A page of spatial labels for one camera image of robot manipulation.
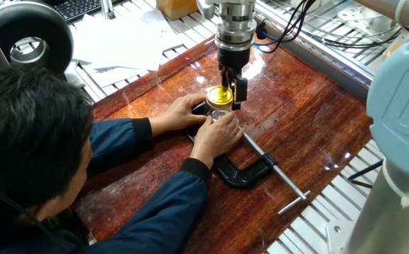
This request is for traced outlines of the person's right hand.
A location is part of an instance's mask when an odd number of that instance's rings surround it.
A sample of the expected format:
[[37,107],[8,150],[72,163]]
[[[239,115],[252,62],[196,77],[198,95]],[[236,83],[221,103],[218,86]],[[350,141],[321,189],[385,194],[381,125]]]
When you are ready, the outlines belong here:
[[190,158],[201,161],[208,169],[214,159],[227,152],[243,136],[237,116],[231,112],[216,121],[211,116],[193,115],[194,120],[202,123],[193,145]]

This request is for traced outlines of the person's left hand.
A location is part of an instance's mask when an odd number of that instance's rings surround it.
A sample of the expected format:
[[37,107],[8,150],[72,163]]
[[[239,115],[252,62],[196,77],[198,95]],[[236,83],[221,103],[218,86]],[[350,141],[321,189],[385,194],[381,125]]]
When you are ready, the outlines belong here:
[[192,108],[205,101],[205,95],[189,94],[179,97],[159,115],[149,117],[152,137],[157,137],[168,131],[177,131],[188,126],[204,123],[206,116],[194,115]]

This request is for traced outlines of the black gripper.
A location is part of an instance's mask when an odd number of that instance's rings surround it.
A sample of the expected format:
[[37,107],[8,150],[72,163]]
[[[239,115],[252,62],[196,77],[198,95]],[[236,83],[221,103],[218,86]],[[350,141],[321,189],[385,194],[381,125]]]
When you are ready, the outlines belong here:
[[243,78],[241,74],[242,68],[250,59],[250,49],[231,51],[218,47],[217,51],[221,85],[233,91],[232,110],[239,110],[241,104],[247,100],[248,79]]

